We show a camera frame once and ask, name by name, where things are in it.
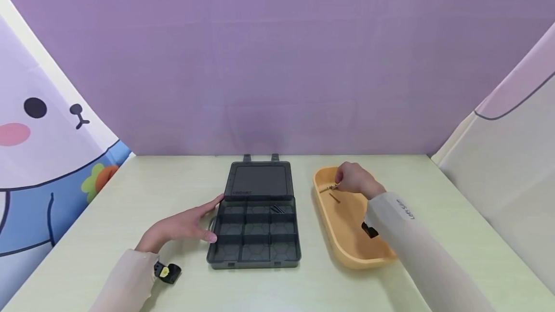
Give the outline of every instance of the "purple backdrop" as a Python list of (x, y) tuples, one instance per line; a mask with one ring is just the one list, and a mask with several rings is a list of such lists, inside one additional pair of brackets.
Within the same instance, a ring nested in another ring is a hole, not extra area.
[(137, 154), (426, 154), (555, 0), (12, 0)]

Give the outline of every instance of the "yellow tag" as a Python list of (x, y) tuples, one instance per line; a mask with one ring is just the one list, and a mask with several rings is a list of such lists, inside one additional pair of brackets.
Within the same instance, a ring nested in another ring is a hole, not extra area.
[(170, 269), (168, 269), (168, 267), (164, 267), (162, 269), (162, 271), (160, 272), (160, 278), (164, 278), (165, 276), (167, 276), (170, 273)]

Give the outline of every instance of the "person's left hand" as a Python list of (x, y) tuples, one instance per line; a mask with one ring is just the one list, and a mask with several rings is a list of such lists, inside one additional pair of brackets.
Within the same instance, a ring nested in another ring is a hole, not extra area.
[(215, 209), (224, 195), (217, 196), (211, 202), (183, 211), (174, 216), (158, 221), (147, 230), (135, 250), (158, 253), (161, 247), (170, 240), (197, 238), (214, 243), (216, 234), (198, 225), (200, 218)]

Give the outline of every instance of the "cartoon rabbit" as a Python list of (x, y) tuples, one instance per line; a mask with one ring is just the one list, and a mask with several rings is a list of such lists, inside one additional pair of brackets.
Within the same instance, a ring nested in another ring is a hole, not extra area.
[(62, 97), (1, 19), (0, 41), (1, 310), (130, 151)]

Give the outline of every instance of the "yellow tray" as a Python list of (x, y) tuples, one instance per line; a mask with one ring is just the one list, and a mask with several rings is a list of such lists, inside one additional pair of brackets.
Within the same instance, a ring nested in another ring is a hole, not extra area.
[(336, 259), (355, 270), (378, 268), (394, 262), (397, 257), (380, 236), (371, 239), (361, 225), (368, 201), (362, 194), (329, 191), (335, 184), (337, 167), (325, 167), (314, 174), (318, 211)]

